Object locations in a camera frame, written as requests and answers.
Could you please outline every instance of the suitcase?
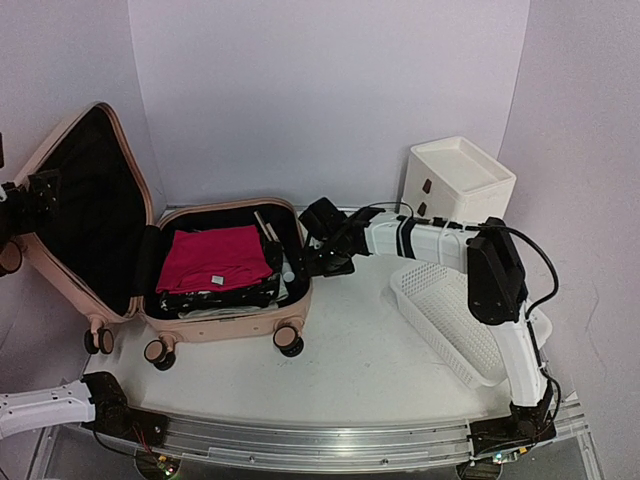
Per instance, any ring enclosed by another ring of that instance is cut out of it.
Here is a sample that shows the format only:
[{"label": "suitcase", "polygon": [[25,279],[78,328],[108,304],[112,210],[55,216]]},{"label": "suitcase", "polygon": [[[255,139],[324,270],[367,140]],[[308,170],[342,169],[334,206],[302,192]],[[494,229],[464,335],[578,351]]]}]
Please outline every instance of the suitcase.
[{"label": "suitcase", "polygon": [[[24,256],[86,315],[90,354],[113,351],[110,326],[144,319],[158,333],[144,356],[159,370],[176,360],[178,342],[273,334],[287,356],[303,348],[302,328],[311,300],[302,231],[284,200],[260,198],[178,209],[154,224],[151,196],[113,109],[96,103],[59,125],[18,174],[58,171],[59,211],[52,221],[18,241]],[[198,231],[269,223],[282,244],[295,279],[274,310],[179,318],[160,308],[155,293],[177,230]]]}]

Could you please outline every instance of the pink suitcase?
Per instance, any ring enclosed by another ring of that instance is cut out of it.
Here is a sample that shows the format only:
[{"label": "pink suitcase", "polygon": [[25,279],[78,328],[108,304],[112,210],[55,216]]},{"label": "pink suitcase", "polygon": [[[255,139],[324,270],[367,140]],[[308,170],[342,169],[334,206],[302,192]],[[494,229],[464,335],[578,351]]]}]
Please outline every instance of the pink suitcase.
[{"label": "pink suitcase", "polygon": [[[273,334],[287,356],[302,350],[302,328],[311,300],[302,232],[295,209],[284,200],[261,198],[182,208],[153,219],[151,196],[118,118],[105,103],[90,105],[60,124],[15,180],[57,169],[59,213],[20,246],[42,275],[87,316],[85,347],[111,353],[109,325],[144,319],[158,333],[144,352],[158,369],[175,362],[178,342],[209,342]],[[275,230],[295,273],[289,296],[265,312],[189,320],[159,308],[155,286],[176,230],[209,230],[256,223],[258,211]]]}]

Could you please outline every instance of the white wall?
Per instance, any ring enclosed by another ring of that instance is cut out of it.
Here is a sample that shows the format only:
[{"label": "white wall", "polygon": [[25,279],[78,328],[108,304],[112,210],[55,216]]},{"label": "white wall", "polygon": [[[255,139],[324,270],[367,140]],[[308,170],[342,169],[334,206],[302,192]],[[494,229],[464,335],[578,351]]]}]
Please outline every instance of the white wall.
[{"label": "white wall", "polygon": [[[549,353],[606,478],[640,478],[640,3],[531,4],[500,155],[518,175],[508,221],[559,269]],[[534,293],[543,272],[530,269]]]},{"label": "white wall", "polygon": [[[3,1],[0,131],[8,181],[64,117],[95,100],[121,116],[159,208],[163,198],[137,81],[126,0]],[[0,279],[0,392],[59,384],[81,372],[88,323],[28,265]],[[0,441],[0,465],[24,478],[37,434]]]},{"label": "white wall", "polygon": [[528,0],[130,0],[169,203],[394,199],[412,144],[497,154]]}]

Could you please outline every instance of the black strap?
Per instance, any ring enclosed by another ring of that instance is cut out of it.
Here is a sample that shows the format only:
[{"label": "black strap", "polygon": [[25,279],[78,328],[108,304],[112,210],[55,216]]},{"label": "black strap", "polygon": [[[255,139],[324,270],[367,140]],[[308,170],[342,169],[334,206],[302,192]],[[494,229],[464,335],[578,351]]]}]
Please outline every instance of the black strap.
[{"label": "black strap", "polygon": [[396,252],[399,257],[416,258],[413,252],[413,246],[411,245],[411,232],[417,223],[417,220],[411,217],[400,222],[400,225],[398,225],[398,230],[396,231]]}]

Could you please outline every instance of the suitcase lid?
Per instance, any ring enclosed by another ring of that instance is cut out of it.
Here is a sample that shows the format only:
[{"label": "suitcase lid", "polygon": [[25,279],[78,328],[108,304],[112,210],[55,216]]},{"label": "suitcase lid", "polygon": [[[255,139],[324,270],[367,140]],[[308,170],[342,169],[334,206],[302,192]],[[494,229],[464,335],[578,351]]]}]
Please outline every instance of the suitcase lid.
[{"label": "suitcase lid", "polygon": [[18,174],[61,174],[59,213],[35,235],[88,295],[120,317],[135,314],[132,297],[143,234],[153,223],[149,189],[106,103],[58,126]]}]

